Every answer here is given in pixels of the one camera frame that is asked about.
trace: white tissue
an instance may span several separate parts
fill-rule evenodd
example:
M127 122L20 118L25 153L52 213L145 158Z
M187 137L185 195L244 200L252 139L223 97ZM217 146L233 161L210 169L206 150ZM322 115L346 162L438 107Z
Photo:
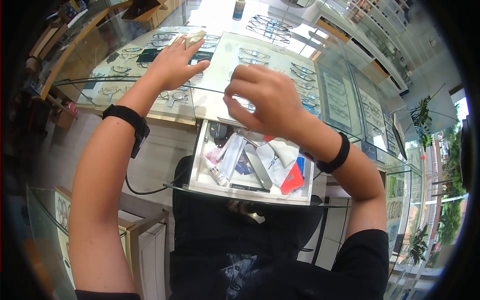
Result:
M191 45L201 40L206 34L207 32L204 30L197 31L195 33L188 33L187 36L185 37L185 40L183 41L185 43L185 49L188 49L188 47L190 47ZM168 45L171 46L173 43L175 43L176 40L178 40L183 35L184 33L177 33L177 35L174 36L173 39L169 41Z
M299 156L299 149L287 145L284 139L276 138L268 142L273 151L278 155L278 158L282 162L284 168L287 168L291 163L297 160Z
M260 160L262 161L262 164L264 165L265 170L267 170L268 176L270 176L270 179L272 180L273 184L280 187L285 181L285 179L287 178L290 171L292 170L293 165L295 164L295 161L292 162L290 165L288 165L286 168L284 168L280 159L277 159L269 169L272 163L272 160L275 156L275 153L272 147L270 147L269 144L260 146L257 148L257 154Z

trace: drawer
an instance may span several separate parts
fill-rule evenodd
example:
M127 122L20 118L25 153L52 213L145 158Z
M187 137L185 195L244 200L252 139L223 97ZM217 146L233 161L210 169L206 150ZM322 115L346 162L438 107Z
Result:
M303 185L301 191L295 192L295 195L283 195L280 188L276 185L272 186L272 188L270 189L270 193L245 191L231 188L229 187L229 185L227 187L217 185L207 173L207 168L202 162L202 156L204 155L204 153L215 147L214 139L209 134L207 129L208 121L203 120L198 133L199 136L193 154L194 159L192 173L190 176L188 187L190 191L203 192L207 194L213 194L235 199L243 199L248 201L260 201L277 204L309 205L310 196L312 195L314 163L308 159L304 160L303 166L303 176L305 184ZM229 183L236 183L258 188L261 187L255 174L241 175L237 171L234 171L234 175Z

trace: hand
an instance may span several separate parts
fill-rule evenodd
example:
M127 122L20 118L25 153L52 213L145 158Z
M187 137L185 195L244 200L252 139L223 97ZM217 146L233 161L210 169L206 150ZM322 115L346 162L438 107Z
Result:
M183 35L171 46L164 48L148 67L145 76L158 82L158 86L161 88L160 92L179 88L210 65L208 60L200 61L194 66L188 65L190 58L200 49L205 40L201 39L185 49L185 43L183 43L185 36Z
M233 95L251 101L255 112L249 113ZM228 113L249 130L293 141L305 130L302 122L311 116L288 76L258 65L237 66L223 100Z

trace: black wristband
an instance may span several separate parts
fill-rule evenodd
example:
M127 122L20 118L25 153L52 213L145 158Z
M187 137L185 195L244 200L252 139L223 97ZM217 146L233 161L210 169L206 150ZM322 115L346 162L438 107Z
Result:
M102 119L105 119L108 116L118 117L124 119L133 128L135 128L135 144L133 144L131 158L135 158L140 150L140 147L144 143L148 134L150 133L150 128L147 126L147 121L145 118L140 117L140 115L131 108L125 106L115 106L110 105L104 112Z
M348 153L350 152L350 142L348 141L346 135L341 132L339 132L339 134L342 137L342 145L340 146L340 151L338 152L336 157L329 163L321 160L317 161L317 168L321 172L332 173L333 171L341 167L347 159Z

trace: red booklet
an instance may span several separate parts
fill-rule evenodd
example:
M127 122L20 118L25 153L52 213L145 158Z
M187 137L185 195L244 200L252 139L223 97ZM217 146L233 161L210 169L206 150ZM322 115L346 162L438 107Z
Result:
M287 178L285 178L285 181L282 183L280 189L282 190L282 194L286 195L303 186L304 184L305 182L303 181L303 176L301 175L299 165L295 163Z

